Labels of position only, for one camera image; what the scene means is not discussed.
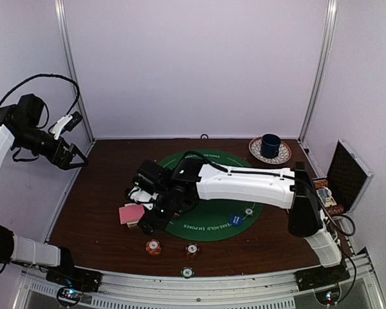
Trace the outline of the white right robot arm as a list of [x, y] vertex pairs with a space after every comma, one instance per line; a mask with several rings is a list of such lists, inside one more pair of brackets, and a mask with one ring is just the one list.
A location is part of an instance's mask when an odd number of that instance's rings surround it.
[[219, 165], [192, 153], [175, 167], [145, 160], [133, 178], [128, 198], [145, 208], [138, 225], [155, 235], [167, 228], [183, 205], [201, 200], [263, 203], [289, 212], [288, 231], [307, 241], [321, 266], [317, 279], [332, 283], [342, 273], [338, 234], [302, 165], [295, 168], [257, 169]]

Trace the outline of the red chip stack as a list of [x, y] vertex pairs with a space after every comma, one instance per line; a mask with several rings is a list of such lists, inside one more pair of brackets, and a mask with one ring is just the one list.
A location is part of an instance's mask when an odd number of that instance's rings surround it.
[[149, 240], [145, 245], [145, 250], [152, 256], [157, 256], [161, 253], [161, 245], [158, 240]]

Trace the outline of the green 20 chip stack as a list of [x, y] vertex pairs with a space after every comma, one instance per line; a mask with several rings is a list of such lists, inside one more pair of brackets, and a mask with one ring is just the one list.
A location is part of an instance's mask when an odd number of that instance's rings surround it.
[[182, 268], [181, 276], [185, 279], [190, 279], [190, 278], [194, 277], [194, 269], [191, 267]]

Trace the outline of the aluminium poker chip case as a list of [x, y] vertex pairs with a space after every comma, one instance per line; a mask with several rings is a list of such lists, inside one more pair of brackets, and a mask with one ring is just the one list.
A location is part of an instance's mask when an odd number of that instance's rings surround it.
[[327, 176], [313, 184], [329, 214], [350, 214], [357, 208], [374, 173], [347, 140], [337, 142]]

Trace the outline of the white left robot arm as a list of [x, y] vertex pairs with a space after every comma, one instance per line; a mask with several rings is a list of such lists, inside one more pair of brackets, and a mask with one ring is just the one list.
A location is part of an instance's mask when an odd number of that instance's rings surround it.
[[26, 99], [0, 108], [0, 262], [55, 268], [55, 276], [73, 286], [80, 273], [70, 250], [44, 239], [68, 184], [63, 174], [88, 165], [85, 154], [62, 137], [81, 117], [65, 115], [49, 133], [38, 127], [42, 102]]

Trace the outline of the aluminium frame post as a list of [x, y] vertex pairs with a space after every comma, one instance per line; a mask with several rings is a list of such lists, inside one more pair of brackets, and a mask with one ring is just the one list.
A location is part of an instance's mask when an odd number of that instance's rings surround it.
[[313, 81], [313, 87], [309, 96], [308, 108], [304, 117], [302, 128], [299, 134], [299, 142], [304, 144], [308, 135], [309, 127], [313, 120], [315, 108], [317, 106], [320, 90], [323, 84], [325, 70], [331, 47], [333, 43], [333, 37], [336, 28], [336, 18], [338, 13], [338, 1], [329, 0], [327, 2], [326, 20], [324, 23], [324, 32], [322, 36], [322, 44], [320, 48], [317, 70]]
[[[64, 48], [64, 57], [67, 64], [68, 76], [69, 78], [73, 79], [76, 83], [78, 83], [77, 71], [73, 60], [73, 52], [71, 49], [71, 43], [69, 39], [68, 23], [66, 19], [64, 1], [54, 0], [54, 5], [55, 5], [55, 14], [56, 14], [57, 23], [59, 26], [61, 41]], [[93, 144], [95, 142], [95, 138], [91, 130], [91, 126], [89, 123], [89, 119], [87, 117], [87, 112], [86, 112], [86, 108], [84, 106], [82, 97], [78, 99], [77, 108], [78, 108], [78, 111], [83, 116], [84, 131], [86, 132], [86, 137], [89, 143]]]

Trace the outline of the right aluminium frame post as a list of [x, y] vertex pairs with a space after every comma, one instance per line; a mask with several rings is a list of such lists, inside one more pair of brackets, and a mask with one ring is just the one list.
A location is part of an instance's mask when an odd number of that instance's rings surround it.
[[309, 96], [308, 108], [304, 117], [302, 128], [299, 134], [299, 142], [304, 144], [308, 135], [309, 127], [313, 120], [315, 108], [317, 106], [320, 90], [323, 84], [325, 70], [331, 47], [333, 43], [333, 37], [336, 28], [336, 18], [338, 13], [338, 1], [329, 0], [327, 2], [326, 20], [324, 23], [324, 32], [322, 36], [322, 44], [320, 48], [317, 70], [313, 81], [313, 87]]

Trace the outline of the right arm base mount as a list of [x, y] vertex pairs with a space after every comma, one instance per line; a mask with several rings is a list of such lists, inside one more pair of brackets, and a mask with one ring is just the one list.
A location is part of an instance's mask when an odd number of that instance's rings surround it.
[[346, 262], [333, 267], [314, 267], [295, 272], [300, 292], [313, 290], [315, 299], [324, 306], [334, 306], [342, 300], [340, 283], [350, 279]]

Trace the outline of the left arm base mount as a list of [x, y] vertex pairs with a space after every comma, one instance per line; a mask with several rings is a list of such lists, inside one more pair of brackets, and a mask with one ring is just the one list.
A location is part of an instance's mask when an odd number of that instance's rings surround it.
[[71, 308], [79, 304], [85, 293], [97, 293], [102, 274], [94, 270], [79, 268], [75, 265], [68, 248], [60, 247], [60, 264], [46, 269], [46, 280], [60, 285], [56, 292], [57, 302]]

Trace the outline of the brown 100 chip stack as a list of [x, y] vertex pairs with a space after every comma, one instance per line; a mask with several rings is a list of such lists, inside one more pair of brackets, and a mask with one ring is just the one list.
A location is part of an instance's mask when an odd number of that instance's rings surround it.
[[185, 247], [185, 250], [186, 250], [186, 256], [188, 258], [194, 258], [198, 255], [199, 253], [199, 247], [197, 244], [195, 243], [189, 243], [186, 247]]

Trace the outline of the red backed card deck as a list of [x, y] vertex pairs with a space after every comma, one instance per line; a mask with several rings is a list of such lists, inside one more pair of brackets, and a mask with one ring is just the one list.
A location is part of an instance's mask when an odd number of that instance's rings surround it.
[[144, 215], [145, 211], [142, 205], [130, 205], [126, 207], [120, 207], [118, 212], [120, 223], [122, 225], [126, 225], [128, 223], [138, 222]]

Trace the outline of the left aluminium frame post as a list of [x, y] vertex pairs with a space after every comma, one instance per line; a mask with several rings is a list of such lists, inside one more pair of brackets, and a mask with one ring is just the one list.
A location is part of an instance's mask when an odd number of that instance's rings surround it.
[[[73, 60], [73, 52], [71, 49], [71, 43], [69, 39], [68, 23], [66, 19], [64, 1], [54, 0], [54, 5], [55, 5], [55, 14], [56, 14], [57, 23], [59, 26], [61, 41], [64, 48], [64, 57], [67, 64], [68, 76], [69, 78], [73, 79], [76, 83], [78, 83], [77, 71]], [[86, 132], [86, 137], [89, 143], [93, 144], [95, 142], [95, 138], [91, 130], [91, 126], [89, 123], [89, 119], [87, 117], [87, 112], [86, 112], [86, 108], [84, 106], [82, 97], [78, 99], [77, 108], [78, 108], [78, 111], [83, 116], [84, 131]]]

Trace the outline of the patterned saucer plate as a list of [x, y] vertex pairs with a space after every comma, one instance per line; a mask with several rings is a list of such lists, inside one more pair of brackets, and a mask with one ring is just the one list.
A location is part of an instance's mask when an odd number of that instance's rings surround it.
[[291, 158], [290, 147], [281, 138], [272, 134], [254, 138], [248, 148], [256, 159], [267, 164], [284, 164]]

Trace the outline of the round green poker mat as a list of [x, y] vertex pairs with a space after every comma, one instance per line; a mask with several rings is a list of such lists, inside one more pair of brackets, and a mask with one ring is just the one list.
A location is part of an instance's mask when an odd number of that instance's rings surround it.
[[[252, 208], [253, 216], [245, 216], [244, 209]], [[244, 201], [231, 200], [201, 200], [187, 214], [173, 218], [166, 231], [178, 238], [193, 242], [221, 241], [239, 235], [249, 229], [260, 217], [264, 205]], [[244, 217], [243, 224], [233, 227], [229, 217], [240, 215]]]

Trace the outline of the aluminium table front rail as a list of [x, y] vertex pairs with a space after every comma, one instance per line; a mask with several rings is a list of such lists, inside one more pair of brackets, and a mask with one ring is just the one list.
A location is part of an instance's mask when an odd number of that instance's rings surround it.
[[104, 272], [98, 292], [85, 293], [74, 308], [323, 308], [325, 290], [339, 288], [337, 308], [386, 308], [367, 254], [346, 262], [350, 279], [301, 290], [294, 270], [199, 277], [142, 276]]

